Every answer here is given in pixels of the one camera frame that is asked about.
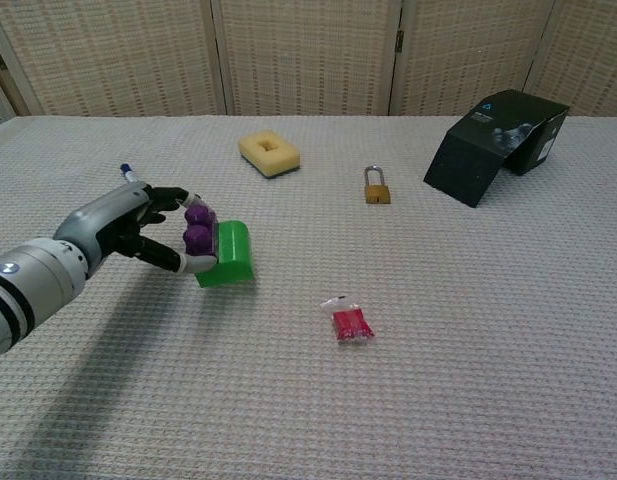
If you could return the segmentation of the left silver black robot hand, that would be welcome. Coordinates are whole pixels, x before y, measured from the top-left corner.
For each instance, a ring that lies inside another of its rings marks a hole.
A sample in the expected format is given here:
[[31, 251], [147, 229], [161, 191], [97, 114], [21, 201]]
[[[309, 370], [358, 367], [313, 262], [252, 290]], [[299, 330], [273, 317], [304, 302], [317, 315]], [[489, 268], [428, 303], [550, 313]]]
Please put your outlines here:
[[163, 222], [166, 212], [203, 204], [198, 195], [180, 187], [130, 182], [71, 212], [53, 238], [79, 248], [88, 265], [88, 277], [113, 253], [177, 274], [199, 274], [214, 268], [218, 257], [176, 251], [143, 236], [141, 229]]

